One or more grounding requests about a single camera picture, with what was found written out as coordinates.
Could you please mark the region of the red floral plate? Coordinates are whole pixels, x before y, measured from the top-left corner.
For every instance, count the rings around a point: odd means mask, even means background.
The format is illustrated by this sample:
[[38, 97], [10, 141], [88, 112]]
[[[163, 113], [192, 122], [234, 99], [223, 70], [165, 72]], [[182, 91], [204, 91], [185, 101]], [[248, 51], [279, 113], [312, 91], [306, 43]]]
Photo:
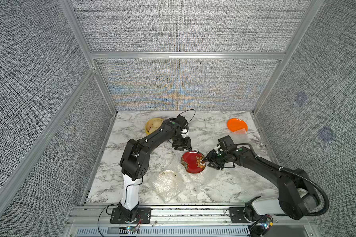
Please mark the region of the red floral plate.
[[181, 164], [188, 173], [201, 173], [206, 168], [204, 158], [204, 155], [198, 151], [185, 152], [181, 157]]

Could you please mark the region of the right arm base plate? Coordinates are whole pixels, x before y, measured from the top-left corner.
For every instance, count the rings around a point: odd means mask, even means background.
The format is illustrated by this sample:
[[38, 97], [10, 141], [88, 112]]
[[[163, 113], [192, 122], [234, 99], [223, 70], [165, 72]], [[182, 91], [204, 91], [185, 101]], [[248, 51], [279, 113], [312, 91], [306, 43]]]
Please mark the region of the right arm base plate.
[[250, 221], [245, 216], [245, 207], [230, 207], [228, 209], [229, 216], [231, 218], [231, 222], [233, 224], [240, 224], [240, 223], [254, 223], [254, 221]]

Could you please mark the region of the bubble white plate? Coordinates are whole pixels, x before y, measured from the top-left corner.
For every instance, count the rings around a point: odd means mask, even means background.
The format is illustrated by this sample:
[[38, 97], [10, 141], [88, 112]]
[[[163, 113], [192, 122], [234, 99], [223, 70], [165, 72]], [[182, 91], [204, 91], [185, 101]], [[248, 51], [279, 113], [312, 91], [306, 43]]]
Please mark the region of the bubble white plate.
[[185, 183], [178, 172], [164, 170], [155, 177], [152, 186], [163, 202], [169, 202], [183, 191]]

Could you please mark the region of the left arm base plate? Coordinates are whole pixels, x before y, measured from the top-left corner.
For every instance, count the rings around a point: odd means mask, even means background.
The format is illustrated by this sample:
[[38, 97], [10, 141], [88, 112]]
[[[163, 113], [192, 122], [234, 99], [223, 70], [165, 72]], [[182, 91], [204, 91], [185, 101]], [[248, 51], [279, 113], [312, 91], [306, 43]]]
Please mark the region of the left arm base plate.
[[110, 224], [149, 224], [152, 208], [135, 207], [127, 210], [116, 207], [112, 210]]

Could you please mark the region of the bubble wrap around orange plate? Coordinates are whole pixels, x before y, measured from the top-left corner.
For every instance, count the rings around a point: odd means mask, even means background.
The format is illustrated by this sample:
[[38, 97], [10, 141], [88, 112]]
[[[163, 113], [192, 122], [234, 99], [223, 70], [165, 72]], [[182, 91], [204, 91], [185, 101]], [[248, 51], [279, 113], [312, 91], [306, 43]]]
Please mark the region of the bubble wrap around orange plate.
[[254, 131], [254, 130], [246, 131], [245, 129], [242, 129], [242, 130], [236, 131], [236, 132], [223, 133], [216, 137], [216, 144], [218, 144], [218, 139], [223, 138], [228, 135], [233, 140], [234, 144], [236, 144], [236, 143], [251, 144], [257, 155], [260, 155], [263, 158], [267, 158], [268, 160], [270, 160], [266, 144], [263, 141], [263, 139], [260, 137], [260, 135], [257, 131]]

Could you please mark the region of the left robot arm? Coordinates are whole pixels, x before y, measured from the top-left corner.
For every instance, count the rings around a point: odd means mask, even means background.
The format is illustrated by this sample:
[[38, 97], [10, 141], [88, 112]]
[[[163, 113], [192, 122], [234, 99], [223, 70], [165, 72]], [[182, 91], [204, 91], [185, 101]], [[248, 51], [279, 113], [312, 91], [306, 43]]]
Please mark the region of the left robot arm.
[[172, 148], [178, 151], [191, 151], [191, 139], [188, 132], [188, 121], [178, 115], [164, 120], [154, 132], [139, 140], [130, 139], [120, 160], [124, 179], [123, 197], [118, 204], [120, 216], [126, 221], [136, 219], [139, 200], [139, 187], [148, 171], [151, 153], [165, 141], [172, 141]]

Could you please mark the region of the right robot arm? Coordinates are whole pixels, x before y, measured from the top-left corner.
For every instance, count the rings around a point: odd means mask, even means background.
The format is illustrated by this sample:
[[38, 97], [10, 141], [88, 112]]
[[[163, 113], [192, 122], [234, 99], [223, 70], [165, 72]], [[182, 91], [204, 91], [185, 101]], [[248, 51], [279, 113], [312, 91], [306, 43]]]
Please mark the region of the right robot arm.
[[226, 163], [249, 169], [278, 189], [273, 198], [257, 197], [245, 205], [246, 219], [255, 222], [265, 214], [286, 215], [294, 220], [304, 216], [321, 216], [330, 208], [326, 192], [302, 169], [292, 170], [259, 156], [248, 143], [220, 145], [204, 158], [209, 167], [222, 170]]

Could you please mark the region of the bubble dark red plate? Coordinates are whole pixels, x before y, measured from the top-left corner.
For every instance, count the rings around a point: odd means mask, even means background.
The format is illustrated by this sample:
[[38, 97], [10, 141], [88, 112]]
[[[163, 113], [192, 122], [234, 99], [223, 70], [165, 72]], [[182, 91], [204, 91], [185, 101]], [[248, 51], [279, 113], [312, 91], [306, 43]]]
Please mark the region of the bubble dark red plate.
[[241, 202], [257, 196], [272, 196], [277, 188], [245, 168], [215, 170], [206, 168], [197, 174], [186, 172], [181, 164], [183, 153], [175, 152], [164, 170], [178, 172], [185, 183], [181, 193], [171, 200], [180, 202]]

